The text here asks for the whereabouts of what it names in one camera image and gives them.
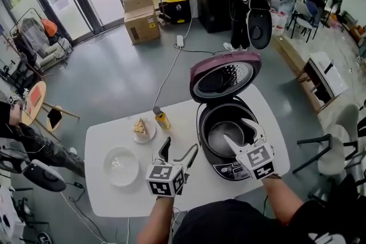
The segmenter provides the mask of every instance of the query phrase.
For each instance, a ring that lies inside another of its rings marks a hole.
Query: white table
[[[252,109],[258,122],[265,130],[274,147],[274,165],[280,175],[290,169],[288,153],[279,125],[267,102],[254,85],[238,95]],[[163,108],[172,128],[162,130],[157,125],[153,140],[144,145],[133,141],[132,126],[136,119],[154,119],[152,111],[126,117],[90,127],[86,133],[85,171],[87,192],[94,213],[100,217],[145,217],[148,216],[156,197],[150,195],[145,181],[147,165],[152,163],[152,154],[157,157],[158,149],[166,137],[171,136],[169,158],[181,158],[197,140],[196,112],[198,103],[189,100]],[[112,186],[104,171],[106,154],[115,147],[130,149],[140,162],[140,172],[128,187]],[[261,181],[246,179],[232,182],[221,178],[208,163],[202,148],[199,149],[193,166],[188,170],[190,177],[184,186],[182,196],[177,196],[174,206],[181,211],[190,210],[210,202],[234,198],[262,186]]]
[[[340,94],[348,89],[347,84],[344,82],[335,66],[331,67],[331,69],[325,73],[331,63],[332,61],[325,52],[310,54],[308,62],[297,78],[309,97],[316,113],[323,111],[339,97]],[[314,95],[314,91],[321,85],[324,86],[329,95],[329,99],[323,101],[323,105],[320,105],[320,101]]]
[[[335,66],[333,66],[327,73],[324,73],[329,64],[332,63],[325,52],[310,54],[309,62],[312,67],[317,70],[319,77],[324,81],[325,87],[328,88],[327,90],[333,97],[337,97],[348,89]]]

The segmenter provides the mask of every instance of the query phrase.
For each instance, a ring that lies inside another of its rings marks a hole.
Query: small wooden table
[[[30,97],[32,92],[36,89],[39,88],[39,91],[41,93],[41,97],[39,98],[38,102],[35,104],[34,107],[31,108],[31,112],[29,113],[29,108],[31,106],[31,101],[30,101]],[[29,92],[29,95],[26,99],[26,106],[25,109],[22,112],[22,123],[29,126],[33,123],[33,121],[35,121],[37,124],[40,125],[40,127],[42,127],[47,133],[49,133],[53,138],[55,138],[56,140],[60,141],[60,139],[58,139],[53,133],[52,131],[56,130],[58,128],[58,126],[60,125],[61,121],[59,121],[54,128],[51,127],[51,124],[49,123],[49,119],[47,119],[47,127],[44,126],[38,119],[38,113],[39,111],[42,109],[44,109],[44,111],[49,113],[49,110],[45,108],[45,106],[51,108],[51,109],[55,109],[57,111],[60,111],[62,113],[65,113],[67,115],[70,115],[72,117],[76,117],[78,119],[80,119],[79,116],[76,116],[75,114],[72,114],[68,111],[63,110],[60,106],[53,106],[51,104],[48,104],[47,102],[45,102],[45,97],[46,97],[46,83],[44,81],[40,81],[38,83],[36,83],[34,85],[34,87],[32,87],[32,89]]]
[[[310,54],[308,62],[297,77],[317,114],[348,89],[335,66],[327,71],[331,63],[332,61],[324,52]],[[323,105],[320,104],[320,100],[314,94],[314,91],[318,89],[323,89],[325,94]]]

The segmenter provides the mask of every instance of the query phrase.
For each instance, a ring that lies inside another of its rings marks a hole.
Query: white chair
[[[309,35],[308,35],[308,39],[307,39],[307,42],[308,42],[309,38],[310,38],[310,34],[311,34],[312,30],[314,29],[314,27],[310,24],[310,22],[306,21],[306,19],[310,20],[312,18],[313,18],[313,16],[309,12],[306,4],[304,4],[300,1],[297,1],[296,7],[295,7],[295,12],[293,13],[291,22],[287,27],[287,30],[288,30],[291,27],[292,21],[295,20],[295,24],[293,25],[293,30],[292,30],[292,34],[291,34],[291,39],[293,37],[293,33],[295,32],[296,25],[299,25],[304,28],[304,30],[303,30],[304,36],[306,35],[306,32],[309,30]]]
[[[354,157],[359,155],[359,138],[357,134],[358,119],[358,107],[356,105],[348,105],[343,109],[335,123],[328,127],[327,135],[298,141],[298,145],[314,142],[317,142],[320,145],[318,148],[318,154],[308,162],[293,170],[292,173],[296,174],[303,168],[309,166],[311,163],[317,161],[318,170],[321,174],[329,176],[340,174],[347,167],[347,161],[352,161]],[[347,142],[342,142],[341,139],[337,137],[337,134],[335,134],[334,131],[336,126],[342,127],[347,132],[349,136]],[[346,155],[345,153],[345,147],[348,146],[355,148],[354,151],[350,153],[350,155]]]

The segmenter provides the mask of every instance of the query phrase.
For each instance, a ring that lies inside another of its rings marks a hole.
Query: food on plate
[[[144,121],[139,118],[136,123],[133,126],[133,132],[136,133],[137,135],[140,135],[141,137],[145,138],[148,137],[148,129],[146,128],[146,125],[144,123]]]

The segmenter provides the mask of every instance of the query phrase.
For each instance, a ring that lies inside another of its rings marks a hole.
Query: white plate
[[[104,173],[114,186],[127,186],[135,181],[139,163],[135,155],[125,147],[116,147],[104,159]]]
[[[142,118],[142,120],[145,123],[149,136],[141,137],[140,135],[135,133],[133,140],[136,141],[137,143],[147,143],[147,142],[151,141],[154,138],[155,133],[156,133],[155,121],[152,121],[149,118]]]

